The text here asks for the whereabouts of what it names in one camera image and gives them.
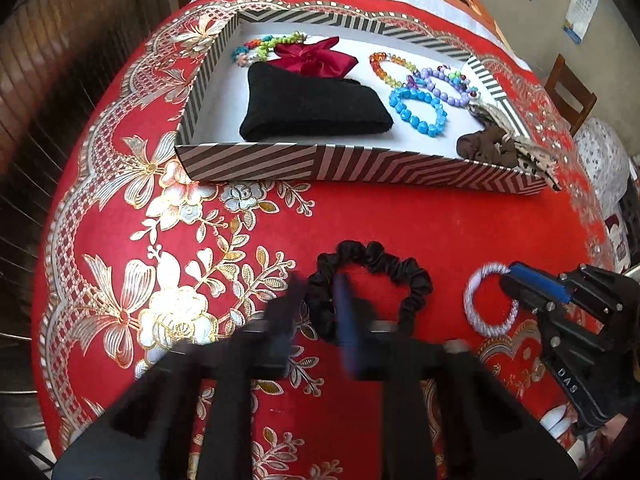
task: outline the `braided white hair tie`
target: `braided white hair tie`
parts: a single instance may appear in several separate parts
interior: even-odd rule
[[[511,329],[518,315],[518,301],[511,301],[511,311],[504,323],[500,325],[488,325],[474,309],[474,294],[476,290],[478,290],[480,282],[489,274],[507,274],[508,272],[511,272],[511,269],[506,265],[498,262],[489,262],[476,270],[466,284],[464,297],[466,319],[476,332],[485,337],[505,335]]]

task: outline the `black and white striped pattern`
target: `black and white striped pattern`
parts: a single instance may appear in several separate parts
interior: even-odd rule
[[[516,130],[529,136],[506,94],[477,58],[443,41],[407,28],[385,25],[378,19],[380,16],[409,19],[410,16],[392,12],[363,12],[361,16],[348,16],[312,9],[316,4],[334,7],[337,5],[334,2],[318,1],[295,4],[287,9],[242,10],[235,14],[220,32],[205,54],[200,67],[196,69],[184,114],[178,125],[175,150],[192,180],[343,180],[455,186],[515,194],[535,194],[546,186],[542,178],[516,169],[437,155],[395,152],[383,148],[338,144],[304,145],[290,142],[189,144],[193,139],[200,105],[216,63],[229,38],[242,21],[314,23],[364,30],[409,41],[446,56],[468,61],[471,69],[496,99],[498,106],[513,121]]]
[[[494,75],[484,67],[476,56],[470,57],[467,64],[469,65],[469,68],[480,78],[480,82],[489,91],[491,97],[495,99],[496,106],[505,113],[516,133],[530,139],[531,134],[523,124],[520,115],[516,110],[514,110],[513,105],[507,97],[507,93],[500,86],[500,83],[495,80]]]
[[[177,146],[192,180],[344,180],[535,194],[546,183],[520,170],[414,152],[278,142]]]

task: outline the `open cardboard box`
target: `open cardboard box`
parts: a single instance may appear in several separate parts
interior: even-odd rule
[[[233,49],[256,37],[279,36],[295,30],[308,35],[307,43],[339,36],[334,50],[360,61],[347,77],[373,88],[385,105],[391,88],[373,73],[369,54],[390,52],[419,68],[448,64],[471,79],[485,102],[505,112],[516,132],[530,138],[493,75],[469,52],[407,28],[391,27],[376,20],[372,13],[363,12],[361,17],[354,18],[341,14],[339,4],[331,5],[337,7],[336,13],[295,7],[246,10],[226,23],[196,69],[178,125],[175,150],[192,180],[347,180],[468,187],[516,194],[535,194],[546,186],[542,178],[517,168],[459,158],[458,137],[482,130],[482,124],[466,110],[446,104],[449,113],[446,127],[443,135],[435,138],[419,134],[389,108],[394,126],[384,134],[305,137],[301,132],[298,137],[244,142],[239,127],[249,99],[247,69],[235,65]],[[384,69],[400,80],[407,75],[406,69],[393,63],[385,63]],[[457,95],[444,82],[438,87]],[[428,105],[411,102],[411,110],[428,122],[433,121],[434,111]]]

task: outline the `blue beaded bracelet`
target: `blue beaded bracelet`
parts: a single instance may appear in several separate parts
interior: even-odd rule
[[[433,109],[436,110],[436,122],[434,124],[427,124],[426,121],[421,121],[420,117],[412,114],[411,110],[402,102],[402,99],[416,99],[433,106]],[[447,113],[442,109],[440,99],[432,97],[428,92],[419,91],[414,88],[396,88],[389,94],[389,106],[393,107],[396,112],[400,114],[400,118],[411,124],[420,134],[435,137],[444,130]]]

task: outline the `satin bow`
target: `satin bow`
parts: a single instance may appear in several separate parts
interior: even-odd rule
[[[340,38],[334,36],[312,44],[279,43],[274,52],[280,59],[267,63],[300,75],[342,79],[358,64],[358,60],[349,54],[330,50],[338,41]]]

